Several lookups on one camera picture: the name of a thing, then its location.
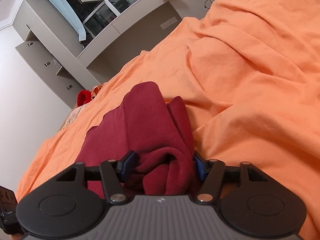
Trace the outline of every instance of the orange fabric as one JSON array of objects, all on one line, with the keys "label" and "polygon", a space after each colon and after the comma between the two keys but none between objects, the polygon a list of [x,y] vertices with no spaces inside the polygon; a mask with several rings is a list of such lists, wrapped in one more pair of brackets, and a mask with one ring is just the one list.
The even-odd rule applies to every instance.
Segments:
[{"label": "orange fabric", "polygon": [[183,19],[43,143],[18,198],[71,165],[87,130],[144,81],[183,98],[205,158],[250,161],[299,195],[301,236],[320,239],[320,0],[216,0],[203,20]]}]

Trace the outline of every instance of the orange bedsheet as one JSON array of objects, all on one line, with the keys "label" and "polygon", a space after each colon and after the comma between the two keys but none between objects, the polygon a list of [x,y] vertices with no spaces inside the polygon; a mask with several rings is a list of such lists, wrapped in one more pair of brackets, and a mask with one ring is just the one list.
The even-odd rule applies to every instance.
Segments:
[{"label": "orange bedsheet", "polygon": [[320,239],[320,0],[216,0],[203,20],[183,19],[43,143],[18,198],[71,165],[87,130],[144,81],[183,98],[205,158],[250,161],[299,195],[301,236]]}]

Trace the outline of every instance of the red cloth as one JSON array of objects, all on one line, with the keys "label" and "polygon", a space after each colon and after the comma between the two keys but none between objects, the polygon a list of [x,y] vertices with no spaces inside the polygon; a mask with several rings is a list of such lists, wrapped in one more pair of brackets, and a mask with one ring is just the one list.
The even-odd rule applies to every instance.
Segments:
[{"label": "red cloth", "polygon": [[79,92],[77,97],[77,105],[83,106],[91,101],[91,91],[89,90],[82,90]]},{"label": "red cloth", "polygon": [[[120,160],[129,150],[139,154],[139,165],[123,184],[128,195],[193,194],[199,189],[194,143],[181,97],[166,104],[153,82],[134,86],[100,125],[90,128],[76,162],[97,166]],[[101,183],[88,188],[104,198]]]}]

